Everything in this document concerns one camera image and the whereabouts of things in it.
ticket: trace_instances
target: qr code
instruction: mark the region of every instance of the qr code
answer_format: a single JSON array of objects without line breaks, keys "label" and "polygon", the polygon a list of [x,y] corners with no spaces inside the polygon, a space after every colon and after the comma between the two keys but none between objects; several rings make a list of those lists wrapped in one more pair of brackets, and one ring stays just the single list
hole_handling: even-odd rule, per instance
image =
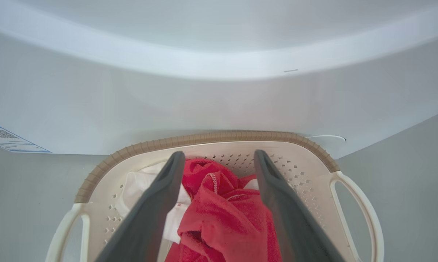
[{"label": "qr code", "polygon": [[14,136],[11,133],[4,131],[4,130],[0,130],[0,138],[2,138],[2,139],[18,139],[18,137]]}]

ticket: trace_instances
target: basket handle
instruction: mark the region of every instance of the basket handle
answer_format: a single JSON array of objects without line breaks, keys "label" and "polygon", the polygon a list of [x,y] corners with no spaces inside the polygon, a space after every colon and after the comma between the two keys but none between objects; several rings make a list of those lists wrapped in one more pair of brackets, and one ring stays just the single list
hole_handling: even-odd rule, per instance
[{"label": "basket handle", "polygon": [[[332,183],[331,190],[332,194],[337,195],[335,192],[334,184],[336,181],[341,182],[352,194],[352,196],[357,201],[360,206],[363,215],[366,219],[366,224],[369,229],[369,235],[371,236],[371,261],[372,262],[383,262],[384,261],[384,237],[382,235],[381,224],[377,217],[377,214],[372,206],[369,199],[364,194],[364,192],[360,189],[360,187],[349,177],[342,174],[341,171],[336,171],[333,173],[335,181]],[[345,217],[342,212],[342,208],[337,197],[334,197],[336,200],[336,206],[339,212],[339,216],[342,220],[342,226],[344,227],[345,232],[347,233],[347,238],[349,239],[349,244],[354,248],[353,239],[350,237],[350,231],[345,221]]]},{"label": "basket handle", "polygon": [[[67,241],[69,239],[69,235],[73,225],[75,224],[76,219],[82,216],[84,209],[83,203],[73,204],[72,209],[69,210],[63,217],[59,227],[51,241],[51,245],[49,245],[48,254],[46,254],[46,262],[61,262],[63,259],[65,247],[67,245]],[[88,245],[88,242],[82,239],[81,241],[82,248],[80,254],[80,262],[86,262],[87,260],[87,248],[84,248],[84,245]]]}]

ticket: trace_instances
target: white stitching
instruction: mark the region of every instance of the white stitching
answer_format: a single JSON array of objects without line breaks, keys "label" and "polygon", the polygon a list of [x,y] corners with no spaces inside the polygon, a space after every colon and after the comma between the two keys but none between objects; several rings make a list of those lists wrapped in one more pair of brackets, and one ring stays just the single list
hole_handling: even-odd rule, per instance
[{"label": "white stitching", "polygon": [[212,178],[212,183],[214,184],[214,193],[218,193],[218,181],[216,179],[216,175],[214,173],[207,174]]},{"label": "white stitching", "polygon": [[229,201],[229,200],[232,199],[232,198],[240,197],[240,196],[246,196],[246,195],[245,195],[245,194],[235,195],[235,196],[231,196],[231,197],[229,197],[229,198],[226,199],[226,200]]}]

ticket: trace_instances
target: gray floor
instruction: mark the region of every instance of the gray floor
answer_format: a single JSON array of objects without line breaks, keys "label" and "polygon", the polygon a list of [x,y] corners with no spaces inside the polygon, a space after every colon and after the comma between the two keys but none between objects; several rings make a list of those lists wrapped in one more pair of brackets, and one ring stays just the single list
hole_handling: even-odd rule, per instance
[{"label": "gray floor", "polygon": [[[105,156],[0,149],[0,262],[44,261],[51,238],[86,175]],[[337,161],[374,205],[386,262],[438,261],[438,116]],[[339,198],[365,262],[370,243],[353,199]],[[79,257],[79,226],[65,261]]]}]

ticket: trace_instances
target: clothes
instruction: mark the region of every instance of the clothes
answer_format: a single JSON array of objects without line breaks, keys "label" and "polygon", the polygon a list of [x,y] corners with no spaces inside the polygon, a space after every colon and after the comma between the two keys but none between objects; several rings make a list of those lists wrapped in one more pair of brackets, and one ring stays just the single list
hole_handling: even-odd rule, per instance
[{"label": "clothes", "polygon": [[[150,187],[156,176],[164,167],[166,162],[146,167],[138,172],[129,172],[122,190],[122,194],[116,200],[116,208],[121,217],[126,217],[132,207],[136,204],[143,192]],[[180,243],[177,233],[180,222],[187,207],[191,204],[191,198],[183,186],[180,187],[177,204],[167,213],[164,224],[163,238],[175,243]]]},{"label": "clothes", "polygon": [[272,214],[249,189],[253,179],[211,160],[187,160],[182,183],[193,201],[166,262],[281,262]]}]

